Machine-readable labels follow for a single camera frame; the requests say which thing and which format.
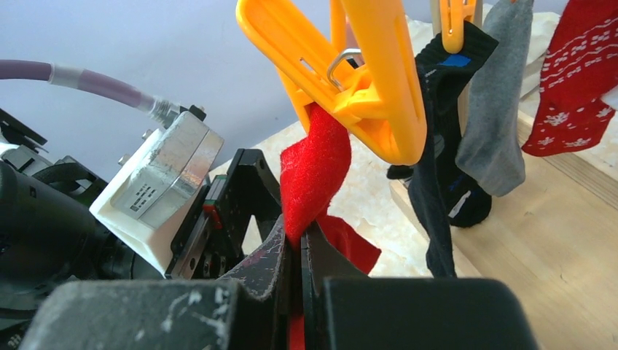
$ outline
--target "clothespin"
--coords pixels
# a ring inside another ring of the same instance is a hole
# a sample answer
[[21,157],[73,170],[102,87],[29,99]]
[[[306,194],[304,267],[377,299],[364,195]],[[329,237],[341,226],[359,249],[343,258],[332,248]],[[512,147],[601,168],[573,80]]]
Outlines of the clothespin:
[[476,0],[439,0],[442,43],[448,53],[458,53],[464,47],[464,21],[474,21]]
[[[345,48],[346,15],[359,49]],[[401,0],[331,0],[332,42],[290,0],[239,0],[236,18],[306,131],[316,102],[387,163],[419,161],[427,126]],[[360,53],[358,69],[344,62]]]

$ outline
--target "gray wall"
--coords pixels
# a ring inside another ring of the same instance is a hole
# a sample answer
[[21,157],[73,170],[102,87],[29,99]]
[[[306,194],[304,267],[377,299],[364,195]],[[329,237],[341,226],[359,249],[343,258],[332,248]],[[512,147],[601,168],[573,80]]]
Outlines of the gray wall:
[[[0,58],[64,63],[108,74],[183,104],[204,105],[225,139],[217,163],[297,118],[273,65],[241,33],[235,0],[3,1]],[[295,0],[324,32],[328,0]],[[431,21],[427,0],[404,0]],[[537,0],[562,12],[566,0]],[[154,128],[104,98],[40,82],[0,82],[0,106],[47,137],[51,158],[69,154],[110,179],[118,158]]]

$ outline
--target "red patterned sock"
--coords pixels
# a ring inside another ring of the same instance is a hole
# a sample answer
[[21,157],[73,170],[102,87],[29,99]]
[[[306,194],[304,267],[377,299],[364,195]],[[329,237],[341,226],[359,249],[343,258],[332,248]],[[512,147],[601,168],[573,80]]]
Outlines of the red patterned sock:
[[541,103],[522,150],[546,157],[597,145],[615,111],[600,97],[618,84],[618,1],[570,0],[541,70]]
[[[296,252],[300,237],[316,220],[324,235],[359,270],[369,273],[381,251],[343,219],[327,214],[352,161],[348,131],[317,104],[310,108],[309,134],[281,153],[281,202],[286,237]],[[304,317],[290,324],[290,349],[305,348]]]

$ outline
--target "screw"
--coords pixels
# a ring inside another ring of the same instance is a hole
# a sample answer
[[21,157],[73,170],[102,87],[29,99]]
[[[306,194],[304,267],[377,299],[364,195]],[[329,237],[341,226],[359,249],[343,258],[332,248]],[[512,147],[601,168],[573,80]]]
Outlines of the screw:
[[141,139],[146,141],[146,139],[148,139],[150,137],[150,135],[152,135],[152,130],[148,129],[148,130],[146,130],[144,135],[141,136]]
[[118,165],[119,166],[123,166],[127,163],[127,161],[129,160],[129,158],[131,158],[130,155],[123,155],[119,160],[118,160]]

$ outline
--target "gray sock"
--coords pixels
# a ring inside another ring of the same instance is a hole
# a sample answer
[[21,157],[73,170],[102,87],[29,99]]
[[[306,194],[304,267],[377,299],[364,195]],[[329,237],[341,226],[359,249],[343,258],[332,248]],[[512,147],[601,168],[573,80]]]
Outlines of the gray sock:
[[517,110],[528,56],[533,0],[499,0],[483,31],[499,44],[470,85],[468,122],[455,162],[485,192],[501,197],[525,180]]

